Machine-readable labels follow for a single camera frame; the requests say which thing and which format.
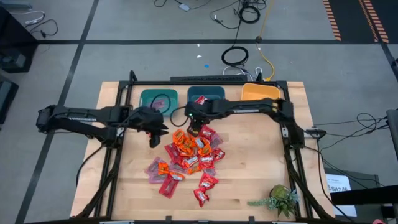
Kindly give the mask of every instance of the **plant pot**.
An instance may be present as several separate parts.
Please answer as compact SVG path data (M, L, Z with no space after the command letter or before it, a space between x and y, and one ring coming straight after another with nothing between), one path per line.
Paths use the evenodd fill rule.
M271 189L271 191L269 192L269 196L268 196L268 197L271 197L271 193L272 193L272 191L274 190L274 188L275 188L275 187L273 187L273 188ZM284 186L284 188L285 188L285 190L287 190L288 192L290 192L290 189L289 189L289 188L287 188L287 187L285 187L285 186Z

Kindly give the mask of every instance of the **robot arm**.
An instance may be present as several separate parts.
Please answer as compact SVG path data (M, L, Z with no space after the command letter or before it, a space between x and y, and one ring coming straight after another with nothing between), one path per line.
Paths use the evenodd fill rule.
M83 122L100 122L105 127L98 128ZM148 107L131 110L129 106L107 106L93 110L52 105L39 111L36 126L46 134L58 129L84 134L98 139L107 147L115 147L121 130L131 128L150 134L150 147L156 147L160 136L168 133L164 131L168 128L163 122L163 115Z
M204 124L214 119L223 119L231 114L264 113L277 123L283 125L282 134L289 138L295 147L304 147L304 131L294 120L293 104L283 99L228 101L206 100L202 105L188 102L185 107L185 116L191 118L188 132L197 136Z

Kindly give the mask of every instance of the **yellow cable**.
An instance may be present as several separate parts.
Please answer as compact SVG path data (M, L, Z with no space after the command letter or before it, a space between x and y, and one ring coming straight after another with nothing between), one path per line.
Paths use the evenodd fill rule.
M264 18L264 22L262 23L262 28L261 28L259 37L262 36L262 33L264 32L264 29L266 28L266 23L267 23L267 20L268 20L268 15L269 15L269 12L271 11L271 8L272 8L273 5L274 5L274 0L271 0L271 3L269 4L269 7L268 7L267 12L266 12L266 16L265 16L265 18ZM260 52L261 56L263 57L263 59L271 66L272 74L271 74L270 77L266 78L266 81L271 81L271 78L274 77L274 75L275 75L275 67L274 67L274 65L266 58L266 56L261 52L261 50L260 50L258 44L256 44L256 47L257 47L257 50Z

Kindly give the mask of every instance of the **succulent plant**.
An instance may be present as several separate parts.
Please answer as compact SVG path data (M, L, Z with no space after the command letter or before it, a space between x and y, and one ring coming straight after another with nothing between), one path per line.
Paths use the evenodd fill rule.
M283 214L289 218L290 214L294 214L295 203L299 201L299 196L296 190L292 192L283 185L276 185L270 193L269 198L264 198L258 201L248 202L250 206L267 206L268 210L277 209L278 216Z

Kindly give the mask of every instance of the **paper sign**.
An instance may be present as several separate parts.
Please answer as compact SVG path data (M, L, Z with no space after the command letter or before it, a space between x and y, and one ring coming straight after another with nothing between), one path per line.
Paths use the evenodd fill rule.
M348 177L344 175L327 174L328 188L330 193L343 192L351 190ZM347 216L356 217L356 210L354 205L337 205ZM335 215L343 215L335 207L333 207Z

